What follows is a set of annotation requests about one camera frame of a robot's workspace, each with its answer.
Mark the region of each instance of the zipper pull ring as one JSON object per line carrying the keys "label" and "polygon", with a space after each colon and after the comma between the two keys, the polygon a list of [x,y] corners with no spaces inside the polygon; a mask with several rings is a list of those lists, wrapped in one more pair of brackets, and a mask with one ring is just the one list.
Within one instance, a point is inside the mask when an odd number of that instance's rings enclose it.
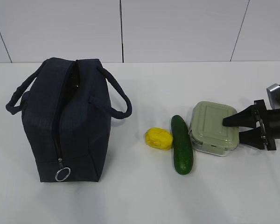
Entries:
{"label": "zipper pull ring", "polygon": [[[69,175],[70,175],[70,168],[69,167],[64,167],[63,166],[63,163],[62,163],[62,158],[58,158],[58,164],[59,164],[59,170],[57,171],[57,173],[55,174],[55,180],[57,181],[57,182],[62,182],[62,181],[64,181],[64,180],[66,180],[68,177],[69,177]],[[61,171],[63,171],[63,170],[67,170],[68,171],[68,174],[63,178],[63,179],[58,179],[58,175],[59,175],[59,173],[61,172]]]}

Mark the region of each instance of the food container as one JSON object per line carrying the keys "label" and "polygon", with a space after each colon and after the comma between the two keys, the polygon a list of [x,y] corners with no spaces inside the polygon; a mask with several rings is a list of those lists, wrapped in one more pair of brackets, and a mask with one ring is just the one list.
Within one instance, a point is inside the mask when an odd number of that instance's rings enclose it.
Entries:
{"label": "food container", "polygon": [[228,105],[199,102],[192,115],[190,137],[195,150],[218,156],[226,156],[239,143],[238,127],[225,127],[223,119],[236,114]]}

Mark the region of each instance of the green cucumber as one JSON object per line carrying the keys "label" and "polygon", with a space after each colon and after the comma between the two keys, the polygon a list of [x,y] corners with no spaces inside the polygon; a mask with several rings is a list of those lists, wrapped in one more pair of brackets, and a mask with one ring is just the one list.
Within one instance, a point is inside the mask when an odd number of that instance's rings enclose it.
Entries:
{"label": "green cucumber", "polygon": [[173,160],[175,170],[181,174],[188,174],[193,167],[193,149],[188,127],[181,116],[175,115],[171,119],[173,135]]}

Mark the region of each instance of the yellow potato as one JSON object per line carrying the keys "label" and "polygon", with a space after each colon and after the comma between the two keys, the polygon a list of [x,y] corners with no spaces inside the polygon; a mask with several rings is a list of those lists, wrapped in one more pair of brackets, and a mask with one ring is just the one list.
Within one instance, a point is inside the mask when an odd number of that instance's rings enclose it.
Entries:
{"label": "yellow potato", "polygon": [[168,131],[153,127],[146,132],[145,141],[153,148],[168,150],[172,146],[173,137]]}

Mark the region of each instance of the navy blue bag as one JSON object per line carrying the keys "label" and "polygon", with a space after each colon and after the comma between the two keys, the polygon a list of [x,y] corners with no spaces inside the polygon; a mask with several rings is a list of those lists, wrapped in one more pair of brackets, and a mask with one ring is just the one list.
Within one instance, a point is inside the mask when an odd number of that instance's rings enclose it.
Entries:
{"label": "navy blue bag", "polygon": [[[126,112],[111,107],[106,79],[125,100]],[[17,88],[6,109],[22,111],[41,182],[99,181],[111,117],[132,114],[129,98],[98,59],[44,61]]]}

